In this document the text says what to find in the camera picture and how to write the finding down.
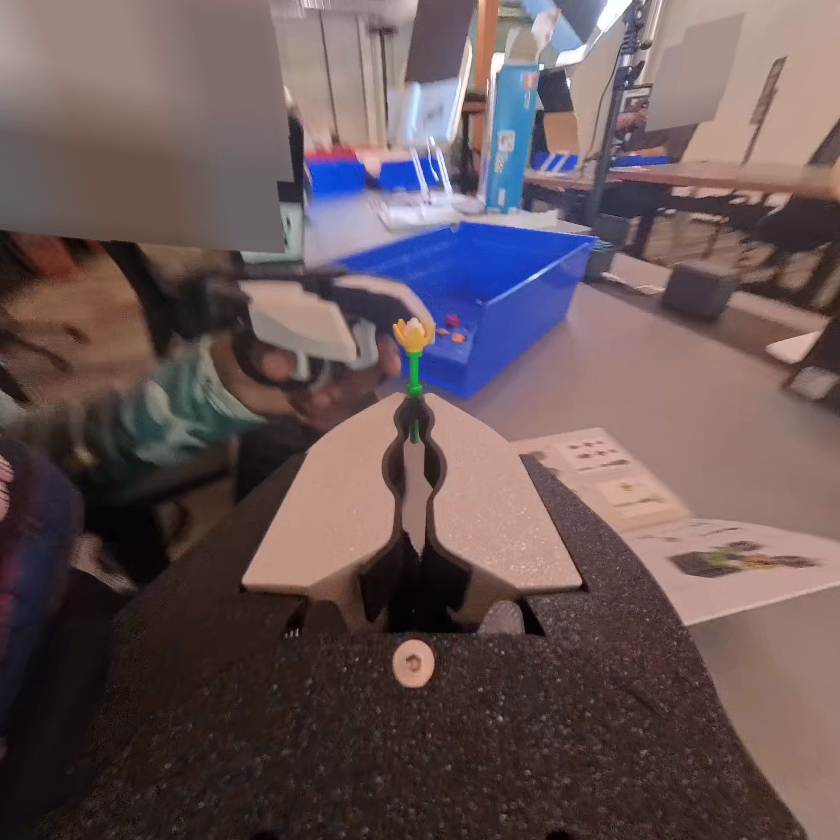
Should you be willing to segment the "wooden desk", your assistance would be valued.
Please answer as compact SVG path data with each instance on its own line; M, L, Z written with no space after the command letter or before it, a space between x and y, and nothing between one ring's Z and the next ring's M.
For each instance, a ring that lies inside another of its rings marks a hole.
M785 194L820 201L839 200L838 169L795 164L734 164L689 161L617 167L606 183L641 182L700 190Z

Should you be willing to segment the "person's left hand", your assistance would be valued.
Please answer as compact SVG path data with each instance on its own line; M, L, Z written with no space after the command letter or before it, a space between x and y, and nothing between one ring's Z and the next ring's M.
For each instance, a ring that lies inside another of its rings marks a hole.
M258 382L242 369L237 359L234 340L228 334L212 344L216 372L225 389L252 413L261 417L295 415L304 424L321 433L328 432L357 410L375 400L375 391L385 382L399 376L402 359L393 339L377 337L379 360L376 366L363 371L346 371L337 380L312 391L291 392L281 383L297 370L297 357L283 349L257 342L249 352L251 367L271 384Z

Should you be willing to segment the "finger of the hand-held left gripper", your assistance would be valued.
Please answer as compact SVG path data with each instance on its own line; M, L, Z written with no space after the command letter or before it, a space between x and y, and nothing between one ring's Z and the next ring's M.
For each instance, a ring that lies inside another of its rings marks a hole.
M341 363L356 362L360 349L340 307L299 282L249 282L250 328L274 348Z
M283 391L315 391L344 373L344 365L334 360L311 357L300 352L271 352L269 384Z

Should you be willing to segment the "green lego stem piece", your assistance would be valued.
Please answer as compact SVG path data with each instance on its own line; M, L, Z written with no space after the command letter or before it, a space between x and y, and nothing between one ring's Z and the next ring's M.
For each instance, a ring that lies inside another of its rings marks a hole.
M420 377L420 363L424 354L425 347L422 345L415 350L407 350L406 355L408 359L408 384L406 387L406 394L413 410L410 438L413 444L421 442L421 397L423 396L423 386Z

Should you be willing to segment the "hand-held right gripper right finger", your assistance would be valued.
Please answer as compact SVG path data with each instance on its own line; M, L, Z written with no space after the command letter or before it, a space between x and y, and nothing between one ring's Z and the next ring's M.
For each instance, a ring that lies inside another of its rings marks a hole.
M424 398L426 503L421 582L432 609L477 628L497 602L584 583L517 450L438 395Z

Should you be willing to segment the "person's left forearm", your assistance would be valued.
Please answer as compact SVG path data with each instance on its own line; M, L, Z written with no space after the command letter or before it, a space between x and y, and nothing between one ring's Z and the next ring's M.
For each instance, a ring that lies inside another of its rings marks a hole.
M81 485L122 487L290 413L287 395L248 377L222 334L85 400L24 406L2 393L1 429Z

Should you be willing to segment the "black textured pad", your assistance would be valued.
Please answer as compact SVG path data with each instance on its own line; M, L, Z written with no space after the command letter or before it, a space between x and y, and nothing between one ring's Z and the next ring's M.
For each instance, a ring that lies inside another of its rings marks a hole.
M235 461L234 504L247 498L288 459L305 453L321 435L292 415L279 416L244 434Z

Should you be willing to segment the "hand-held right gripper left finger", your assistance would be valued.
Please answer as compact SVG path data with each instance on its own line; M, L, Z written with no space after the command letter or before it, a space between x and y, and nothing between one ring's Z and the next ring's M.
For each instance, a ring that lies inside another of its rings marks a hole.
M389 395L310 447L244 573L247 592L335 604L349 628L383 628L400 575L402 503L385 468L401 454Z

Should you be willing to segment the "blue bins on far desk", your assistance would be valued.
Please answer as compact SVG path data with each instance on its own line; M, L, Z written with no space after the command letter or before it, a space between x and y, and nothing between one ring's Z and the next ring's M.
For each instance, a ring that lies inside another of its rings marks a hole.
M445 149L433 142L418 150L355 149L333 146L304 153L311 197L324 200L365 191L380 193L455 193Z

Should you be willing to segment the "black light stand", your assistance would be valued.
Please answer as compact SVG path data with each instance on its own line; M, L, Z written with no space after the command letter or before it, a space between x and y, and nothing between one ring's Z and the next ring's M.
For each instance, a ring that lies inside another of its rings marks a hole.
M615 67L607 88L610 93L608 109L605 112L603 131L597 135L601 139L601 146L595 155L592 183L584 207L584 223L590 228L599 217L606 177L613 165L613 140L624 94L634 85L640 73L635 57L651 44L644 38L644 27L649 16L648 5L650 2L647 1L632 1L623 12L623 39L616 53Z

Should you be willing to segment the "lego instruction booklet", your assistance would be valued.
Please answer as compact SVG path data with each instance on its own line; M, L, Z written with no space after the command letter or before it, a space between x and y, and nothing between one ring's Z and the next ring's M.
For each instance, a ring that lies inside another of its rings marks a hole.
M663 480L599 427L512 442L612 527L687 626L838 593L838 542L741 521L693 518Z

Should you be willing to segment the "small black box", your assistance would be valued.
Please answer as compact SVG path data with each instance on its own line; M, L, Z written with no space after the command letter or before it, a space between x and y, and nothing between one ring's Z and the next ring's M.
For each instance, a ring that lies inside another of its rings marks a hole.
M583 274L583 282L594 284L612 273L616 247L612 242L597 238L591 249Z

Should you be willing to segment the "tall blue cardboard box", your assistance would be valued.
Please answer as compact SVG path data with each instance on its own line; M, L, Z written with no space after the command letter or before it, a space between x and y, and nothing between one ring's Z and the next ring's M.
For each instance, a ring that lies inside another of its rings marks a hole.
M529 166L539 63L506 62L490 80L479 198L489 214L518 212Z

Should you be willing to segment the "blue plastic bin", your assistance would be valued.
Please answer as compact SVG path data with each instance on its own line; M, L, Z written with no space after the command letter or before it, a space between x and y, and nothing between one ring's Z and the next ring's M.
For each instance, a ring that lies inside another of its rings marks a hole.
M421 383L469 398L561 323L583 279L595 238L491 224L461 223L347 255L338 264L355 274L402 282L445 328L468 336L455 344L437 336L423 352Z

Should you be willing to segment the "small grey box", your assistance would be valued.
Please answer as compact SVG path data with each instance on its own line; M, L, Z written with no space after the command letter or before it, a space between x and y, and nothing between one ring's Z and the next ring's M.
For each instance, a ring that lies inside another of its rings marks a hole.
M740 287L733 269L707 260L684 260L671 270L660 305L685 319L717 322Z

